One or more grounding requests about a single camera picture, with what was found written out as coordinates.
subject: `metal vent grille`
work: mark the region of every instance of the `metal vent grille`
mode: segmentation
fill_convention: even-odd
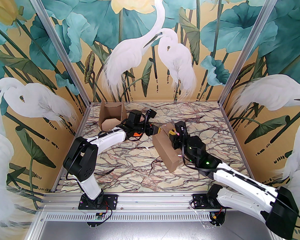
[[[54,222],[96,222],[96,212],[71,213],[71,212],[48,212],[46,221]],[[113,213],[109,222],[195,222],[210,221],[209,212],[129,212]]]

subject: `marble table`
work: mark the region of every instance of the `marble table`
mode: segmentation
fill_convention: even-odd
[[[222,116],[217,102],[145,102],[126,103],[127,113],[132,109],[157,112],[151,122],[186,122],[189,134],[199,135],[207,151],[248,175],[243,160]],[[100,131],[100,105],[92,105],[83,137],[92,137]],[[143,135],[140,141],[126,141],[104,151],[96,160],[94,171],[105,192],[151,191],[206,191],[213,181],[184,165],[169,173],[152,144],[152,137]],[[66,180],[61,192],[80,192],[74,180]]]

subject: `cardboard box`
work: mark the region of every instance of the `cardboard box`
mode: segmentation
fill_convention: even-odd
[[[174,150],[169,139],[169,131],[174,128],[172,123],[167,123],[158,134],[152,136],[152,143],[170,173],[183,165],[182,157],[178,156],[181,155],[181,149]]]
[[[124,119],[127,118],[127,112],[123,102],[109,102],[101,101],[99,113],[99,126],[103,131],[109,131]]]

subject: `wallpaper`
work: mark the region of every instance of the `wallpaper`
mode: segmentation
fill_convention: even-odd
[[[1,239],[23,239],[85,109],[30,1],[0,0]]]
[[[288,188],[300,214],[300,0],[278,0],[267,24],[277,34],[254,48],[223,107],[256,180]]]
[[[42,0],[90,99],[128,102],[217,100],[264,1]]]

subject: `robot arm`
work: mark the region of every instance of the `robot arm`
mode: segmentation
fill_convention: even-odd
[[[195,165],[185,164],[187,167],[238,191],[235,193],[214,184],[206,195],[206,203],[193,200],[195,208],[231,207],[259,219],[278,236],[292,239],[299,210],[288,189],[266,186],[235,171],[209,154],[198,136],[188,135],[183,121],[175,124],[169,138],[174,149],[182,149],[183,162],[186,156]]]
[[[77,180],[90,203],[98,207],[103,199],[103,191],[93,175],[97,156],[109,147],[135,135],[140,139],[143,133],[147,136],[158,133],[159,128],[149,123],[149,119],[154,118],[156,114],[152,109],[149,109],[145,115],[141,111],[132,110],[127,120],[122,121],[112,130],[102,131],[88,139],[78,137],[74,140],[63,161],[63,167]]]

